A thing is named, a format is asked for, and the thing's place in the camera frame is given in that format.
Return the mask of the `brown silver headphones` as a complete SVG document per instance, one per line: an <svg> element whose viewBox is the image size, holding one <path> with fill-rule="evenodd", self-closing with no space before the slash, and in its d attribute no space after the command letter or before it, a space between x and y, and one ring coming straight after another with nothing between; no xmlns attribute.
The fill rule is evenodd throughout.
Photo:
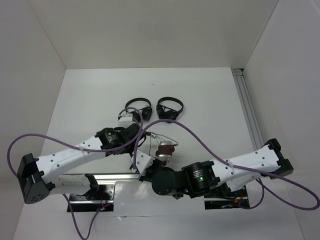
<svg viewBox="0 0 320 240"><path fill-rule="evenodd" d="M165 164L169 164L175 152L175 147L177 147L179 143L166 135L155 132L146 131L145 135L151 139L155 139L157 142L157 150L155 151L154 157Z"/></svg>

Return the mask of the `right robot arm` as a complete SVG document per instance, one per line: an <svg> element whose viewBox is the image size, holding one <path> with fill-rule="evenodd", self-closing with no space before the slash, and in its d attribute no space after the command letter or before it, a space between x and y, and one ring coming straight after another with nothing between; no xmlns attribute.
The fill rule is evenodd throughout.
<svg viewBox="0 0 320 240"><path fill-rule="evenodd" d="M294 168L281 153L281 146L274 138L260 149L226 159L224 163L214 159L182 167L175 171L166 166L167 161L147 155L138 150L131 159L139 173L139 180L151 183L152 190L160 196L180 199L215 194L225 198L241 190L247 183L272 174L285 177Z"/></svg>

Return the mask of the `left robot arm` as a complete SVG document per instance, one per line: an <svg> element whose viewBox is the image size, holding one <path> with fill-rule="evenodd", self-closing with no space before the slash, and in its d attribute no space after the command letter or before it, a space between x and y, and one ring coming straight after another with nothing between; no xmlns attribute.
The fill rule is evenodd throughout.
<svg viewBox="0 0 320 240"><path fill-rule="evenodd" d="M35 204L49 195L75 194L92 200L103 190L91 173L67 172L110 155L132 154L141 126L104 128L82 143L46 156L29 153L22 157L17 179L25 204Z"/></svg>

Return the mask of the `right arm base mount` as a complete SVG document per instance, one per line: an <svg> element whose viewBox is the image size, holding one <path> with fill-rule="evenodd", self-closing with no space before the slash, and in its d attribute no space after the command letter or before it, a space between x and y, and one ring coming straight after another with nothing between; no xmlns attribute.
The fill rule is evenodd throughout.
<svg viewBox="0 0 320 240"><path fill-rule="evenodd" d="M246 186L241 190L228 193L225 196L212 193L204 196L205 210L238 209L240 207L249 208L249 197Z"/></svg>

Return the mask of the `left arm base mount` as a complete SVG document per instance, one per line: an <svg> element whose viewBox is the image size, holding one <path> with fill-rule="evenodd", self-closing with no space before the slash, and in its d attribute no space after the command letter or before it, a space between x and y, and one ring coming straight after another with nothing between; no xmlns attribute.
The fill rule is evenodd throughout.
<svg viewBox="0 0 320 240"><path fill-rule="evenodd" d="M68 200L75 213L113 212L116 182L105 181L99 186L98 192L91 199L70 194Z"/></svg>

